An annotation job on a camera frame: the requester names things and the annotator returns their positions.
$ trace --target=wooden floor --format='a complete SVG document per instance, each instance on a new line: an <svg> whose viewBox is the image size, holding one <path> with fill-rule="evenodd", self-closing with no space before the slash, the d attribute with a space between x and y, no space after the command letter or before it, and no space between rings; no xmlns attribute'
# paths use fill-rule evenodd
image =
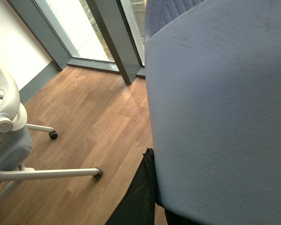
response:
<svg viewBox="0 0 281 225"><path fill-rule="evenodd" d="M120 75L67 67L27 104L29 123L59 134L31 131L25 160L35 169L100 167L103 177L24 181L0 206L0 225L102 225L114 211L153 147L146 82L127 87ZM155 224L164 225L156 207Z"/></svg>

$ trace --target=gray fabric seat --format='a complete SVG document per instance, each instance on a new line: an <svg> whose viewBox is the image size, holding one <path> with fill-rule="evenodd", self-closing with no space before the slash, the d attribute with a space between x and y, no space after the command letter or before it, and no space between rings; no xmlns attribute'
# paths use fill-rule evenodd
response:
<svg viewBox="0 0 281 225"><path fill-rule="evenodd" d="M5 134L0 144L0 171L13 171L32 150L28 128Z"/></svg>
<svg viewBox="0 0 281 225"><path fill-rule="evenodd" d="M205 0L156 31L161 2L145 43L159 202L203 224L281 225L281 0Z"/></svg>

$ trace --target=chair armrest knob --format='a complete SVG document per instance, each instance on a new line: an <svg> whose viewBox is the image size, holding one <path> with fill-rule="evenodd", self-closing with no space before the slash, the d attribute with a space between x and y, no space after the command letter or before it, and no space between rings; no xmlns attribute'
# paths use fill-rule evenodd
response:
<svg viewBox="0 0 281 225"><path fill-rule="evenodd" d="M0 133L4 134L12 130L13 123L7 115L0 114Z"/></svg>

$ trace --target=white wall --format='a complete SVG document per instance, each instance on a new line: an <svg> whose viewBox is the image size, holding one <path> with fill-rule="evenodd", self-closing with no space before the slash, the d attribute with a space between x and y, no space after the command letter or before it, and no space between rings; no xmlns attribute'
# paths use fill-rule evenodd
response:
<svg viewBox="0 0 281 225"><path fill-rule="evenodd" d="M0 68L23 88L51 61L11 6L0 0Z"/></svg>

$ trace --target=chair caster wheel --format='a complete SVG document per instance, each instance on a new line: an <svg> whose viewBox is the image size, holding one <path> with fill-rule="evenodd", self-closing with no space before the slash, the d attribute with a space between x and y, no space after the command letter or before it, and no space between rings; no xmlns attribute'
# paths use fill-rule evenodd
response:
<svg viewBox="0 0 281 225"><path fill-rule="evenodd" d="M49 137L52 140L55 140L58 137L57 132L55 130L53 130L52 132L49 133Z"/></svg>
<svg viewBox="0 0 281 225"><path fill-rule="evenodd" d="M101 169L99 169L98 167L96 167L96 169L99 170L99 172L96 175L93 175L93 177L95 177L96 179L100 179L103 175L103 171Z"/></svg>

